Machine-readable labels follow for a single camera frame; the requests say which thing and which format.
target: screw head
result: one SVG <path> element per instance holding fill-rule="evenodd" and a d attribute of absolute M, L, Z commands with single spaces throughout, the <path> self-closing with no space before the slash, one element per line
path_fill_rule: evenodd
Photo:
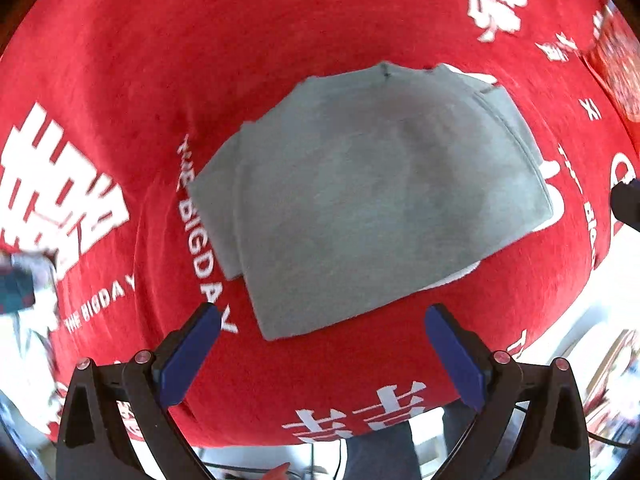
<path fill-rule="evenodd" d="M 144 363 L 148 363 L 149 360 L 151 359 L 151 352 L 149 350 L 141 350 L 140 352 L 138 352 L 136 354 L 134 359 L 139 365 L 143 365 Z"/>
<path fill-rule="evenodd" d="M 78 363 L 76 364 L 76 368 L 78 368 L 78 370 L 86 370 L 90 364 L 91 364 L 91 359 L 89 359 L 88 357 L 83 357 L 78 360 Z"/>
<path fill-rule="evenodd" d="M 507 354 L 507 352 L 505 352 L 503 350 L 498 350 L 494 354 L 494 361 L 497 362 L 498 364 L 505 365 L 509 361 L 511 361 L 511 356 L 509 354 Z"/>
<path fill-rule="evenodd" d="M 559 359 L 556 359 L 556 366 L 560 368 L 563 372 L 565 372 L 569 369 L 569 361 L 561 357 Z"/>

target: folded gray t-shirt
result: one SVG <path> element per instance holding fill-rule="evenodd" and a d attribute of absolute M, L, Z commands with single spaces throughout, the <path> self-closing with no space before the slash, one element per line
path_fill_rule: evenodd
<path fill-rule="evenodd" d="M 398 300 L 528 234 L 552 215 L 541 162 L 503 88 L 383 63 L 298 85 L 189 192 L 273 340 Z"/>

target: red tablecloth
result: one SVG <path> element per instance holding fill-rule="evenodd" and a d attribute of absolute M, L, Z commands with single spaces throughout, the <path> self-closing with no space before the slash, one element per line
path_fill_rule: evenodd
<path fill-rule="evenodd" d="M 609 249 L 611 175 L 637 161 L 568 46 L 590 44 L 604 1 L 39 0 L 0 62 L 0 238 L 60 247 L 60 381 L 80 356 L 155 347 L 209 299 L 223 332 L 172 410 L 193 445 L 327 440 L 453 400 L 424 335 L 429 304 L 517 353 Z M 495 76 L 533 130 L 558 214 L 456 282 L 266 342 L 182 183 L 297 82 L 380 60 Z"/>

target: silver screw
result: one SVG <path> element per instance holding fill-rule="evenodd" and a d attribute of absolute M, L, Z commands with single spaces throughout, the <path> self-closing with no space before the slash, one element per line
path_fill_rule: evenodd
<path fill-rule="evenodd" d="M 136 354 L 134 359 L 136 360 L 136 362 L 139 365 L 143 365 L 144 363 L 148 363 L 149 359 L 151 359 L 151 352 L 149 350 L 141 350 L 140 352 L 138 352 Z"/>
<path fill-rule="evenodd" d="M 511 356 L 509 354 L 507 354 L 507 352 L 499 350 L 494 354 L 494 360 L 498 364 L 505 365 L 509 361 L 511 361 Z"/>
<path fill-rule="evenodd" d="M 565 372 L 569 369 L 569 361 L 561 357 L 559 359 L 556 359 L 556 366 L 560 368 L 563 372 Z"/>
<path fill-rule="evenodd" d="M 76 368 L 78 368 L 78 370 L 86 370 L 90 364 L 91 359 L 89 359 L 88 357 L 83 357 L 76 364 Z"/>

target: teal object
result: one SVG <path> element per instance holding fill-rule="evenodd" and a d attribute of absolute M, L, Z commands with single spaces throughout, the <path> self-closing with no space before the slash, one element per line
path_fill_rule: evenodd
<path fill-rule="evenodd" d="M 15 267 L 0 268 L 0 314 L 31 308 L 35 302 L 30 273 Z"/>

